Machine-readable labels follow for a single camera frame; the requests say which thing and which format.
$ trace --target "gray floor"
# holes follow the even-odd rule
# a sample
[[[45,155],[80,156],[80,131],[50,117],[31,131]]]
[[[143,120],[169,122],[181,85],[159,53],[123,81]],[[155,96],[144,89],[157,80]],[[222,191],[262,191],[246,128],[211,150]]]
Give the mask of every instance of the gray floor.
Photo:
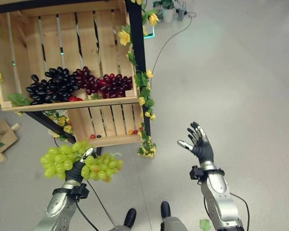
[[[155,159],[137,157],[136,144],[105,148],[123,153],[125,164],[111,184],[93,184],[117,223],[135,207],[134,230],[159,230],[159,205],[166,199],[173,215],[199,230],[207,216],[200,187],[188,175],[197,160],[176,145],[195,120],[231,191],[247,200],[250,230],[289,230],[289,0],[195,0],[187,6],[197,18],[168,43],[154,70]],[[148,69],[189,20],[156,26],[156,37],[145,40]],[[22,125],[5,152],[8,162],[0,163],[0,231],[32,230],[60,185],[45,179],[39,165],[53,140],[26,115],[0,111],[0,118]],[[246,224],[244,205],[236,202]],[[80,206],[100,230],[111,227],[93,193]],[[70,230],[91,228],[76,212]]]

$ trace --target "robotic arm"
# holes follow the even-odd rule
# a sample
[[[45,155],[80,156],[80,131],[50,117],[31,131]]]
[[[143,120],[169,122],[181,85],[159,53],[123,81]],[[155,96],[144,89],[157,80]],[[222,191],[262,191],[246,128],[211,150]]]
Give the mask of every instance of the robotic arm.
[[[214,165],[213,150],[206,133],[196,122],[191,123],[191,127],[192,129],[187,130],[193,145],[184,141],[178,141],[178,144],[199,159],[200,168],[193,166],[190,176],[201,182],[201,191],[207,201],[214,228],[217,231],[244,231],[236,204],[230,196],[228,183],[223,178],[224,171]]]

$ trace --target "black shoe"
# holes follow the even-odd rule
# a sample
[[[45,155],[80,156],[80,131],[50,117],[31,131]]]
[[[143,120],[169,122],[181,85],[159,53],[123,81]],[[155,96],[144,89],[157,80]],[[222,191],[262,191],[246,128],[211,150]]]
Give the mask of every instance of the black shoe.
[[[162,218],[171,217],[170,206],[167,201],[163,201],[160,205],[160,212],[162,214]]]
[[[136,209],[130,208],[126,214],[124,225],[131,229],[133,227],[135,219],[136,219]]]

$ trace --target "black metal frame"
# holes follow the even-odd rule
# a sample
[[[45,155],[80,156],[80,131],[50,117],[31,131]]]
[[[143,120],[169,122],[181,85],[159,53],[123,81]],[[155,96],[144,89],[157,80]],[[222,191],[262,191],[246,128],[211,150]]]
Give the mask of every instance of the black metal frame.
[[[88,1],[97,1],[97,0],[78,0],[79,2],[88,2]],[[144,45],[144,37],[143,37],[143,27],[142,27],[142,15],[141,15],[141,6],[137,3],[132,3],[130,0],[126,0],[126,8],[127,12],[130,16],[131,22],[131,39],[133,43],[133,50],[135,54],[135,59],[137,62],[137,69],[141,72],[146,72],[145,68],[145,45]],[[52,1],[45,1],[45,0],[29,0],[24,2],[17,2],[11,4],[0,5],[0,13],[16,11],[16,10],[23,10],[23,9],[30,9],[30,8],[37,8],[43,6],[51,6],[51,5],[62,5],[62,4],[71,4],[75,3],[74,0],[52,0]],[[143,106],[143,113],[147,111],[147,108]],[[43,114],[42,111],[37,112],[26,112],[28,116],[35,119],[48,129],[52,130],[53,132],[63,135],[67,137],[67,140],[71,143],[75,143],[76,139],[73,135],[68,134],[63,131],[63,128],[49,119],[46,115]],[[145,124],[145,131],[148,136],[151,135],[150,129],[150,119],[144,116],[144,124]]]

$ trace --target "artificial vine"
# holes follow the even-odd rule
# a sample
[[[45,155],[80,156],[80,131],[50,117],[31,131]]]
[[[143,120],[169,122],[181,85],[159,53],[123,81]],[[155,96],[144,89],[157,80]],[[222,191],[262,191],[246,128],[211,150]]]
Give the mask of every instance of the artificial vine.
[[[142,4],[142,0],[131,0],[132,3],[137,3],[138,5]],[[145,31],[145,24],[148,23],[151,26],[155,26],[158,20],[158,17],[155,15],[156,10],[152,9],[149,11],[145,11],[146,4],[142,4],[142,24],[143,24],[143,33],[147,35]],[[123,46],[129,45],[131,43],[131,27],[130,25],[121,26],[121,31],[118,32],[118,36],[120,38],[120,43]],[[150,120],[154,120],[156,115],[153,113],[152,107],[155,105],[154,100],[151,98],[151,88],[149,80],[153,77],[150,70],[146,72],[142,72],[138,69],[135,55],[133,51],[128,51],[126,54],[129,61],[133,64],[136,70],[136,74],[134,75],[135,83],[137,90],[139,91],[138,102],[140,106],[145,106],[146,111],[144,115]],[[151,137],[148,136],[145,132],[145,125],[142,123],[142,129],[138,132],[138,135],[143,139],[142,145],[138,149],[137,155],[142,155],[144,157],[153,157],[156,153],[156,144],[151,142]]]

